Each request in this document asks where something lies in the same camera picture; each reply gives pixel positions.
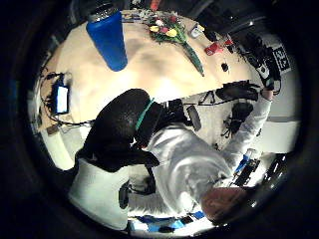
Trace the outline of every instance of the water bottle cap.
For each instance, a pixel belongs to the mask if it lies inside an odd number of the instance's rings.
[[[116,7],[114,7],[113,4],[111,4],[111,3],[104,4],[96,9],[94,9],[93,11],[91,11],[91,13],[89,15],[89,21],[90,22],[99,22],[103,19],[106,19],[106,18],[112,16],[116,12],[118,12],[118,9]]]

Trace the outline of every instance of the hand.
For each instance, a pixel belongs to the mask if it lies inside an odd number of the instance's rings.
[[[98,114],[77,157],[92,158],[94,155],[96,160],[91,164],[106,171],[117,171],[125,165],[158,165],[150,152],[131,147],[137,121],[149,103],[149,95],[139,89],[126,91],[113,99]]]
[[[266,79],[263,79],[261,77],[261,82],[263,86],[265,87],[265,89],[267,89],[268,91],[274,90],[274,80],[271,76],[267,77]]]
[[[273,91],[268,91],[266,88],[261,90],[261,95],[269,101],[273,99]]]

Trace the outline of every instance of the teal strap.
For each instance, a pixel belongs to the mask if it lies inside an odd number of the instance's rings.
[[[141,113],[140,117],[139,117],[139,120],[137,122],[137,125],[136,125],[136,130],[139,130],[140,126],[141,126],[141,123],[144,119],[144,117],[146,116],[146,113],[147,111],[150,109],[152,103],[154,102],[155,98],[151,99],[151,101],[149,102],[148,106],[146,107],[145,110],[143,110],[143,112]]]

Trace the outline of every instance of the blue water bottle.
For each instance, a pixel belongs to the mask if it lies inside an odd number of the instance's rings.
[[[128,64],[122,14],[117,8],[105,4],[92,11],[87,31],[111,70],[118,72]]]

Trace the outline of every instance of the sticker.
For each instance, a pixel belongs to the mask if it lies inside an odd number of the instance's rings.
[[[276,60],[280,75],[290,72],[291,67],[290,63],[287,57],[287,54],[283,48],[283,45],[277,45],[276,47],[273,47],[273,56]]]

